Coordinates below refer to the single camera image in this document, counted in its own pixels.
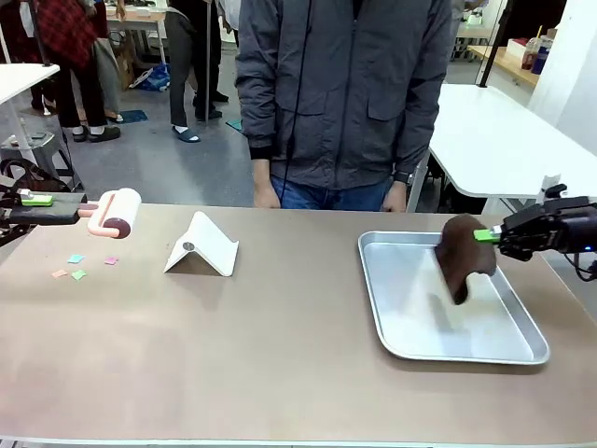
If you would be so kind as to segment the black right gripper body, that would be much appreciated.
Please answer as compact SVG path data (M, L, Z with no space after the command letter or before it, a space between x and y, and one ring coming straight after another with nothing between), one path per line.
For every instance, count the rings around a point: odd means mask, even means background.
M545 202L548 211L548 248L562 254L596 251L596 203L588 197Z

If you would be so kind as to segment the person's left hand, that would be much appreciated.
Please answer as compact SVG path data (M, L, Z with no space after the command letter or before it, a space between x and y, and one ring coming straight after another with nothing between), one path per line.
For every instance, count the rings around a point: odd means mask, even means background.
M405 213L408 204L407 193L406 183L394 181L385 194L381 210L387 213Z

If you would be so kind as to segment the person's right hand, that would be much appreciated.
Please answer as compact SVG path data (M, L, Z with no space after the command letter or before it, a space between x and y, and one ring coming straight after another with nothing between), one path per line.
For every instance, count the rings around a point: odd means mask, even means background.
M270 162L253 160L254 206L279 209L280 199L271 183Z

